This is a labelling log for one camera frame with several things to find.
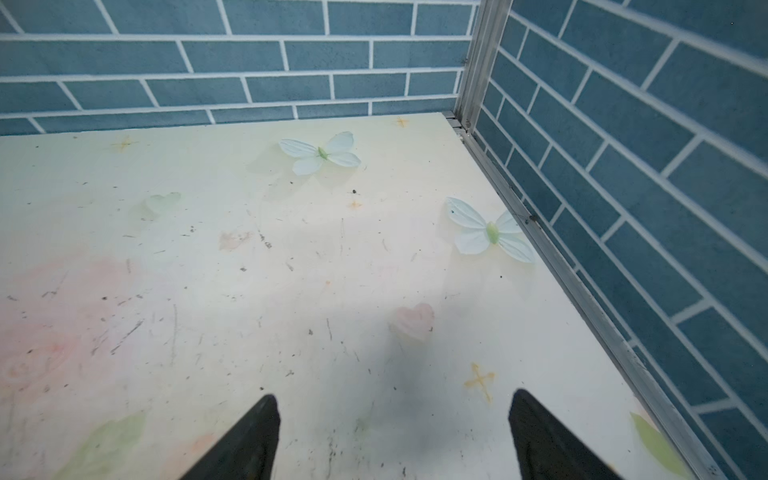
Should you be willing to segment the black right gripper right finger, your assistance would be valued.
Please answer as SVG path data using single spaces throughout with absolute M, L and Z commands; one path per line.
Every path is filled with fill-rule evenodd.
M 524 480 L 621 480 L 530 392 L 514 392 L 508 422 Z

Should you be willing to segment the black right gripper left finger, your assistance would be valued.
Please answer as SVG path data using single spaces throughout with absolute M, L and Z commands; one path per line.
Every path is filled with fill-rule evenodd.
M 269 480 L 281 418 L 274 395 L 264 395 L 181 480 Z

